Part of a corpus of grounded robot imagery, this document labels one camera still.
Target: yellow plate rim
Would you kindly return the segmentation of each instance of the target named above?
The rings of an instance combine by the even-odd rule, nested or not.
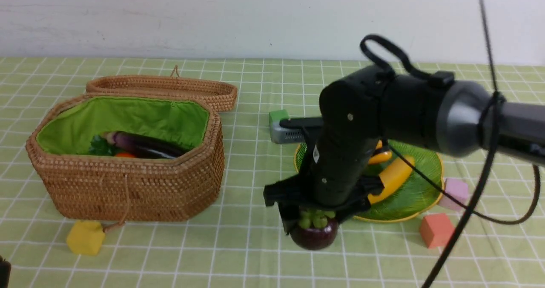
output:
[[[298,153],[300,148],[301,148],[301,144],[298,144],[297,148],[295,149],[295,152],[293,154],[293,166],[294,166],[295,171],[297,173],[299,172],[299,169],[297,168],[297,161],[296,160],[297,160],[297,153]],[[441,167],[441,189],[444,191],[444,189],[445,189],[445,180],[444,180],[443,176],[444,176],[445,168],[443,166],[441,156],[438,153],[435,153],[435,155],[437,156],[437,158],[439,160],[439,166]],[[360,216],[354,216],[353,218],[356,219],[356,220],[362,220],[362,221],[373,222],[373,223],[398,223],[398,222],[403,222],[403,221],[407,221],[407,220],[411,220],[413,218],[416,218],[419,215],[421,215],[422,213],[427,212],[428,210],[434,208],[434,206],[436,206],[439,203],[442,196],[443,196],[443,194],[439,193],[439,195],[437,196],[437,199],[432,204],[430,204],[430,206],[428,208],[425,208],[425,209],[421,210],[420,212],[414,213],[414,214],[412,214],[410,216],[407,216],[407,217],[401,218],[401,219],[397,219],[397,220],[374,220],[374,219],[368,219],[368,218],[360,217]]]

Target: eggplant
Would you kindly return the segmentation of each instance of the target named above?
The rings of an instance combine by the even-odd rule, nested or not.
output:
[[[301,219],[290,232],[290,236],[303,249],[317,251],[333,244],[338,228],[335,212],[302,210]]]
[[[106,131],[100,135],[112,146],[118,147],[137,158],[179,158],[188,151],[165,140],[127,133],[125,131]]]

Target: orange cube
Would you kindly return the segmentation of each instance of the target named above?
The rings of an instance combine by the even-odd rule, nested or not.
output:
[[[444,213],[429,214],[420,224],[420,235],[428,249],[444,247],[453,232],[454,226]]]

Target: orange vegetable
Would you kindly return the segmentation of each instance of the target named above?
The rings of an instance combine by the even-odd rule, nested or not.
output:
[[[137,158],[136,156],[127,153],[127,152],[119,152],[115,155],[115,157],[128,157],[128,158]]]

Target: wicker basket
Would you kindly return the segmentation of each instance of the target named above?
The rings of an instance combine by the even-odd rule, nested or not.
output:
[[[180,77],[175,66],[170,77],[153,75],[115,75],[100,77],[87,83],[86,92],[124,94],[143,92],[156,96],[190,97],[203,100],[216,111],[235,107],[238,89],[220,81]]]
[[[123,77],[123,81],[128,80],[162,85],[160,78],[154,81],[148,77]],[[37,142],[40,130],[60,113],[98,96],[193,100],[209,112],[204,140],[175,160],[44,152]],[[196,216],[218,198],[224,173],[222,137],[218,112],[202,98],[131,89],[83,94],[57,104],[31,134],[26,150],[56,209],[67,218],[181,222]]]

